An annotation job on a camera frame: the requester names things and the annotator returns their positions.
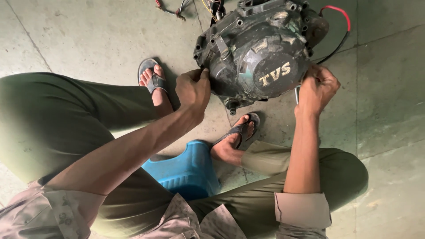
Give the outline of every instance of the foot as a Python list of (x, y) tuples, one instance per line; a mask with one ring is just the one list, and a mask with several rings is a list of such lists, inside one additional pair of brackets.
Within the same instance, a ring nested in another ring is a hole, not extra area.
[[(249, 120), (249, 116), (246, 114), (242, 116), (235, 125), (241, 125)], [(249, 122), (248, 124), (248, 135), (247, 137), (251, 137), (254, 132), (254, 122)], [(211, 149), (211, 156), (215, 160), (224, 161), (226, 163), (241, 166), (241, 158), (245, 151), (238, 150), (236, 147), (241, 141), (240, 134), (231, 134), (224, 138), (222, 141), (214, 145)]]
[[(162, 79), (165, 79), (164, 71), (160, 65), (155, 65), (153, 72)], [(151, 78), (152, 70), (148, 68), (140, 75), (139, 86), (147, 86)], [(152, 101), (159, 117), (162, 118), (174, 112), (165, 90), (161, 88), (154, 89), (152, 92)]]

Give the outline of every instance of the patterned shirt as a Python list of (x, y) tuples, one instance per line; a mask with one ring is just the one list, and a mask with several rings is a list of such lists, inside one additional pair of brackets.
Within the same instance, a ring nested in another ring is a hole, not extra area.
[[(55, 191), (38, 181), (17, 194), (0, 210), (1, 238), (86, 239), (99, 206), (106, 196), (80, 191)], [(275, 193), (277, 239), (327, 238), (331, 225), (323, 193)], [(171, 200), (160, 223), (133, 239), (246, 239), (224, 205), (199, 223), (196, 214), (179, 195)]]

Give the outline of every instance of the concrete floor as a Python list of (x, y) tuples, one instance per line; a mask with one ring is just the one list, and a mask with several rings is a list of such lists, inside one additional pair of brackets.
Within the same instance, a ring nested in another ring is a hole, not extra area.
[[(169, 9), (180, 1), (163, 0)], [(228, 11), (236, 0), (227, 1)], [(368, 191), (332, 214), (330, 238), (425, 237), (425, 1), (316, 0), (350, 15), (352, 33), (326, 65), (342, 87), (321, 117), (321, 147), (356, 154), (369, 170)], [(0, 0), (0, 77), (51, 71), (82, 80), (136, 85), (136, 70), (159, 57), (169, 80), (196, 68), (195, 40), (209, 26), (200, 0), (185, 9), (183, 22), (155, 9), (154, 0)], [(330, 33), (315, 50), (327, 55), (345, 33), (336, 12), (326, 11)], [(229, 116), (212, 96), (204, 122), (163, 151), (180, 153), (190, 139), (214, 141), (238, 116), (261, 111), (260, 140), (290, 146), (295, 120), (293, 92), (257, 102)], [(261, 175), (219, 165), (224, 190)], [(25, 185), (0, 163), (0, 203)]]

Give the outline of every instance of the hand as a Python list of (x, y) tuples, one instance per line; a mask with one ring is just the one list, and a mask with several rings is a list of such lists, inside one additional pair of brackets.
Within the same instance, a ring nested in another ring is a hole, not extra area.
[(180, 108), (194, 110), (202, 119), (211, 96), (209, 74), (208, 69), (196, 69), (181, 74), (176, 80)]
[(340, 86), (338, 79), (326, 67), (312, 64), (301, 83), (295, 116), (301, 114), (318, 118)]

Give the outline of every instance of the forearm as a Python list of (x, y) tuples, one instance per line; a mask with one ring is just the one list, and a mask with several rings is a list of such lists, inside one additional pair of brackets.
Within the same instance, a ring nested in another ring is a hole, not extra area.
[(47, 186), (107, 195), (153, 154), (201, 121), (202, 116), (195, 115), (193, 110), (181, 108), (92, 151), (55, 176)]
[(296, 117), (291, 160), (283, 188), (285, 193), (320, 192), (318, 127), (318, 117), (310, 115)]

